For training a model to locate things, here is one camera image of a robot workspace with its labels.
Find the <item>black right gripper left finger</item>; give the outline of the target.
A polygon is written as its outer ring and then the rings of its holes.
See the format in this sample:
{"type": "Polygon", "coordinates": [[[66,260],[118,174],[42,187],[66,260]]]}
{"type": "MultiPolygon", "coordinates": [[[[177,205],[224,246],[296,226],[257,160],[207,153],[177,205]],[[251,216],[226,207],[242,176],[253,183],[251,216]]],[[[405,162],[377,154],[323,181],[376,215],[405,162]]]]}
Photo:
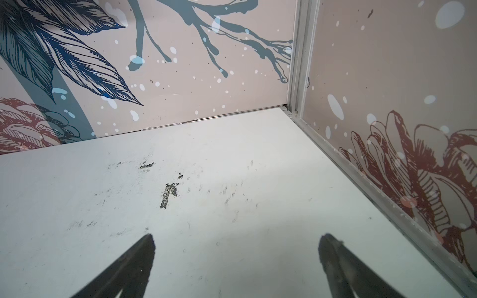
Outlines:
{"type": "Polygon", "coordinates": [[[142,298],[149,283],[154,258],[154,238],[146,234],[74,297],[142,298]]]}

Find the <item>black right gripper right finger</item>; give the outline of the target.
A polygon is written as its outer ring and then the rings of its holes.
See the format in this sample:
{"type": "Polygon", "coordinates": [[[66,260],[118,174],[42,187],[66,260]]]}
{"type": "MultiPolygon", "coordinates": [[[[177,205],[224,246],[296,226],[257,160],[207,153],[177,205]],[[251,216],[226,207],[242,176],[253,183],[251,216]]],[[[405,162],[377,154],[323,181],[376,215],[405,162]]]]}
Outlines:
{"type": "Polygon", "coordinates": [[[319,259],[333,298],[403,298],[330,233],[320,238],[319,259]]]}

